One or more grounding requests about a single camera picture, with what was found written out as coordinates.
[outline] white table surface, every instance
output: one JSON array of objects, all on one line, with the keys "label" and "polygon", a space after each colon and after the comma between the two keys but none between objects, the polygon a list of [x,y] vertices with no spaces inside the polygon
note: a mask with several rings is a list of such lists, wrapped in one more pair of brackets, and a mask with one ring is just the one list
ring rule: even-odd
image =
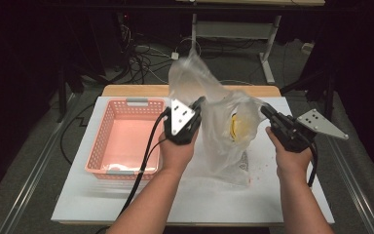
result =
[{"label": "white table surface", "polygon": [[[97,179],[85,171],[97,128],[107,101],[99,97],[93,116],[78,149],[54,210],[52,220],[61,223],[112,223],[124,206],[132,183]],[[290,114],[284,97],[262,97],[278,112]],[[276,175],[275,148],[265,132],[263,121],[256,139],[247,149],[251,183],[239,187],[206,173],[204,146],[199,135],[195,155],[180,181],[168,224],[270,226],[283,223],[280,186]],[[138,191],[145,186],[140,183]],[[316,178],[313,192],[329,223],[334,223],[321,186]]]}]

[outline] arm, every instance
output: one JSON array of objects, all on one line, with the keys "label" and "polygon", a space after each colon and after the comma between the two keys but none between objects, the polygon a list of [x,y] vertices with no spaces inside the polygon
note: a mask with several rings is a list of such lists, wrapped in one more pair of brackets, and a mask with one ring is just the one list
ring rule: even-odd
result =
[{"label": "arm", "polygon": [[117,218],[108,233],[163,233],[178,183],[194,153],[198,132],[188,145],[160,144],[163,166]]},{"label": "arm", "polygon": [[276,148],[280,199],[286,233],[333,233],[306,182],[311,150],[286,151],[270,128],[266,132]]}]

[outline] plastic basket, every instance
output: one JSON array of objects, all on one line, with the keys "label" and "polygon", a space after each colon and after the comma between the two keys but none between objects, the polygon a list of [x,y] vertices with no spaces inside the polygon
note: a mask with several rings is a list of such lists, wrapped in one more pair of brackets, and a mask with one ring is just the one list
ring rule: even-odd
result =
[{"label": "plastic basket", "polygon": [[[151,130],[165,109],[159,98],[113,98],[106,105],[93,148],[85,167],[103,179],[135,179]],[[151,146],[158,142],[163,122]],[[151,153],[143,179],[151,179],[160,166],[160,147]]]}]

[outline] metal bracket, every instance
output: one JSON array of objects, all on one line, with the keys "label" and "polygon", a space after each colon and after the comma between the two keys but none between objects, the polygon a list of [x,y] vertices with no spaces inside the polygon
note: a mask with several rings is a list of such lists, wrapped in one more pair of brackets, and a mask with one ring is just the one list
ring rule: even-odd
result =
[{"label": "metal bracket", "polygon": [[176,136],[193,118],[195,111],[177,99],[171,100],[171,134]]},{"label": "metal bracket", "polygon": [[317,110],[312,109],[297,118],[297,122],[315,133],[325,134],[340,139],[348,139],[349,136],[340,131]]}]

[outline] plastic bag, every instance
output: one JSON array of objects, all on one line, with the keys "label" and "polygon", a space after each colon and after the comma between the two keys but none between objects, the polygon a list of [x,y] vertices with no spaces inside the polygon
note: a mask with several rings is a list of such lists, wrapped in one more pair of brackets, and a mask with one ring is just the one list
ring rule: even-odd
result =
[{"label": "plastic bag", "polygon": [[243,91],[229,91],[218,82],[195,51],[175,61],[168,74],[169,97],[202,104],[202,135],[209,171],[224,181],[249,184],[245,150],[264,120],[263,101]]}]

